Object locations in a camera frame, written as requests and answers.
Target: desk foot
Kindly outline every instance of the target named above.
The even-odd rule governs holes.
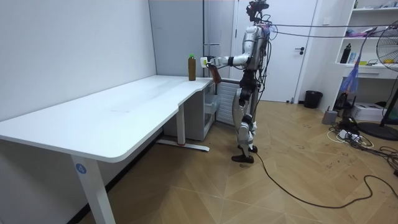
[[[97,224],[115,224],[97,161],[80,156],[72,156],[72,160],[95,222]]]
[[[198,145],[194,145],[194,144],[179,145],[175,141],[169,141],[169,140],[163,140],[163,139],[157,140],[156,143],[158,143],[158,144],[166,144],[166,145],[169,145],[169,146],[187,147],[187,148],[190,148],[190,149],[198,149],[198,150],[206,151],[206,152],[208,152],[210,150],[210,148],[206,147],[206,146],[198,146]]]

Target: electric fan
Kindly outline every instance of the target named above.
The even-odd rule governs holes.
[[[379,42],[377,43],[376,52],[379,61],[386,68],[398,72],[398,21],[386,27],[382,32]],[[398,141],[398,130],[386,126],[386,122],[389,120],[389,116],[397,99],[398,90],[392,98],[380,124],[369,122],[358,123],[358,129],[370,136],[390,141]]]

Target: black bottle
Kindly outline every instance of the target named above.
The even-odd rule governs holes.
[[[347,47],[344,49],[343,56],[341,56],[340,63],[347,63],[349,53],[351,53],[351,44],[348,44]]]

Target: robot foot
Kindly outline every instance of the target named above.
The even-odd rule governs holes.
[[[241,154],[240,156],[233,156],[232,161],[234,162],[245,162],[245,163],[254,163],[254,159],[252,156],[246,157],[244,154]]]
[[[257,146],[253,146],[253,148],[249,148],[249,152],[257,153],[259,150],[257,149]]]

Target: power strip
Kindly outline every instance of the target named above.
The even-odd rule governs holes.
[[[338,136],[339,136],[341,139],[347,139],[347,137],[349,137],[349,138],[351,138],[353,141],[356,141],[356,142],[358,142],[359,140],[361,140],[361,136],[360,136],[360,135],[358,135],[358,134],[352,134],[352,133],[350,133],[350,132],[347,132],[346,130],[341,130],[341,131],[338,133]]]

